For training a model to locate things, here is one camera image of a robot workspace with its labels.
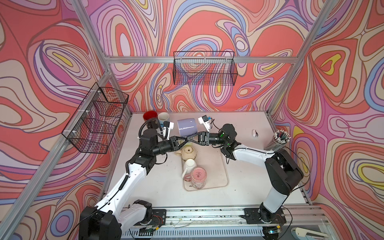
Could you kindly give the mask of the black skull mug red inside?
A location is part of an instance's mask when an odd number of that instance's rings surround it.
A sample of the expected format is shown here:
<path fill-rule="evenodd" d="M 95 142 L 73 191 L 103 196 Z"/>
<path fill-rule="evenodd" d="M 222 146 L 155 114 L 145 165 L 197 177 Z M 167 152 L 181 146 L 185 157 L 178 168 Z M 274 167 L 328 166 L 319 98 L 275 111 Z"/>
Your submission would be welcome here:
<path fill-rule="evenodd" d="M 157 123 L 158 113 L 156 111 L 148 111 L 143 114 L 143 119 L 146 122 L 146 126 L 148 129 L 158 129 Z"/>

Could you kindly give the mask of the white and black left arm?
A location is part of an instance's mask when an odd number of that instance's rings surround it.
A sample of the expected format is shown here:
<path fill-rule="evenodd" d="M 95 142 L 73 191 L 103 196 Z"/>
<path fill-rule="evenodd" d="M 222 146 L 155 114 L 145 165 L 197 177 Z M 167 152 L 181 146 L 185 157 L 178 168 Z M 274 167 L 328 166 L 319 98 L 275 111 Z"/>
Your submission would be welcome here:
<path fill-rule="evenodd" d="M 152 204 L 136 200 L 126 211 L 126 202 L 151 169 L 157 164 L 157 156 L 180 150 L 187 142 L 186 137 L 169 137 L 169 130 L 161 134 L 155 129 L 139 131 L 139 147 L 126 162 L 126 171 L 117 184 L 95 207 L 86 207 L 80 216 L 80 240 L 119 240 L 122 234 L 135 225 L 151 232 L 165 224 L 164 213 L 153 211 Z"/>

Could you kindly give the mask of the light blue mug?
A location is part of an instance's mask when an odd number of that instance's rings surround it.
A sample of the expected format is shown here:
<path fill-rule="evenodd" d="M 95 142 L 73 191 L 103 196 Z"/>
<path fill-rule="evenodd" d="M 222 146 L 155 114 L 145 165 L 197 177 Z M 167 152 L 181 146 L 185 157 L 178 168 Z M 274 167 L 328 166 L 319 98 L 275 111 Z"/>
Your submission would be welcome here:
<path fill-rule="evenodd" d="M 164 126 L 164 122 L 169 120 L 170 115 L 166 112 L 158 114 L 158 120 L 161 126 Z"/>

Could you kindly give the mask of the purple mug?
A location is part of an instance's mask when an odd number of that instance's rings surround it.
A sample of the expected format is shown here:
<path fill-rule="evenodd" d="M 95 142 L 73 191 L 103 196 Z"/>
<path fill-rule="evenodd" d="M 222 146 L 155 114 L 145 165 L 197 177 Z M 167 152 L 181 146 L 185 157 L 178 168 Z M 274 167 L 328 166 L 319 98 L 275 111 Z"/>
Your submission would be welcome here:
<path fill-rule="evenodd" d="M 177 120 L 179 135 L 181 137 L 187 137 L 198 132 L 196 120 L 193 118 Z"/>

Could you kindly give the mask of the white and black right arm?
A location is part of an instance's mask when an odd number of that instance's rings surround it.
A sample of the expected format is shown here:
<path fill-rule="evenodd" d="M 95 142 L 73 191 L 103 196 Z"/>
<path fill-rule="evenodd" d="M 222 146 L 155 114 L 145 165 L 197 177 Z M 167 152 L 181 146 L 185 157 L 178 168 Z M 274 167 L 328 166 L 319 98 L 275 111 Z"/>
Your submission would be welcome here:
<path fill-rule="evenodd" d="M 272 187 L 260 205 L 258 215 L 259 221 L 269 224 L 304 174 L 287 151 L 264 152 L 237 142 L 236 136 L 235 127 L 225 124 L 218 133 L 198 132 L 187 136 L 186 140 L 200 146 L 217 145 L 227 159 L 266 168 Z"/>

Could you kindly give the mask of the white small mug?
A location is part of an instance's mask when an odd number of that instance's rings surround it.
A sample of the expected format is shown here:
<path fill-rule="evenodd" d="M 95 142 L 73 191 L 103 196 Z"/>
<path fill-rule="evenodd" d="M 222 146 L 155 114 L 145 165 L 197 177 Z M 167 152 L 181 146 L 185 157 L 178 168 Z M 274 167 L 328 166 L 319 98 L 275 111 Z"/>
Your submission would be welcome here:
<path fill-rule="evenodd" d="M 195 160 L 193 159 L 186 160 L 184 163 L 182 179 L 187 182 L 190 181 L 191 173 L 196 167 L 197 167 L 197 163 Z"/>

